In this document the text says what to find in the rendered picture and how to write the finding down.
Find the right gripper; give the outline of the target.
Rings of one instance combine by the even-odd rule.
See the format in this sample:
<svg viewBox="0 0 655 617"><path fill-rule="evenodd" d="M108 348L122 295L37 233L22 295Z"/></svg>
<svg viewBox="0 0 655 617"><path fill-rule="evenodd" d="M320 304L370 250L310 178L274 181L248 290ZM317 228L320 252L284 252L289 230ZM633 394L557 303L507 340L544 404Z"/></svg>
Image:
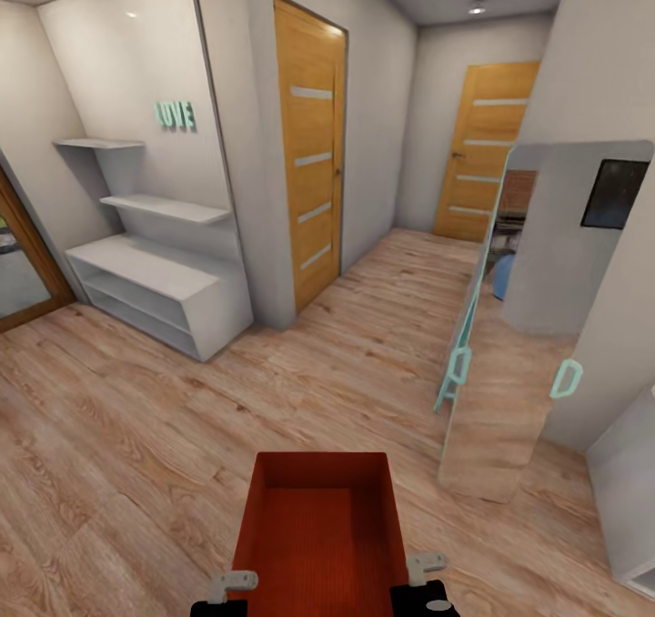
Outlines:
<svg viewBox="0 0 655 617"><path fill-rule="evenodd" d="M390 587L394 617L413 617L415 606L422 595L440 595L448 602L444 583L441 580L429 581L425 586L410 587L409 584Z"/></svg>

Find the storage box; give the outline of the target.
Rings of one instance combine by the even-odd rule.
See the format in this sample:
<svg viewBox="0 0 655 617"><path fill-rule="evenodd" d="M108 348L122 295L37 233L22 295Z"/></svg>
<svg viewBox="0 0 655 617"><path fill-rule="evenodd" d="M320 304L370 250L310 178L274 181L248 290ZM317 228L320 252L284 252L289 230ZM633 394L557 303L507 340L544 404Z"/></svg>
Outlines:
<svg viewBox="0 0 655 617"><path fill-rule="evenodd" d="M232 571L255 571L247 617L394 617L409 584L386 452L263 451Z"/></svg>

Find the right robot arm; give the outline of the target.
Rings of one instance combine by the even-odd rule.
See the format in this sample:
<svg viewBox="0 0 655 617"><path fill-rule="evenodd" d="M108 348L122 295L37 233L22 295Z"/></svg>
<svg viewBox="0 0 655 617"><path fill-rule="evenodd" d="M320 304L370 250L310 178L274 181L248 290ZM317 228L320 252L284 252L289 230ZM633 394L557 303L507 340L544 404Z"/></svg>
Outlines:
<svg viewBox="0 0 655 617"><path fill-rule="evenodd" d="M425 572L443 571L448 566L448 556L441 551L406 555L409 584L389 589L394 617L458 617L444 583L425 578Z"/></svg>

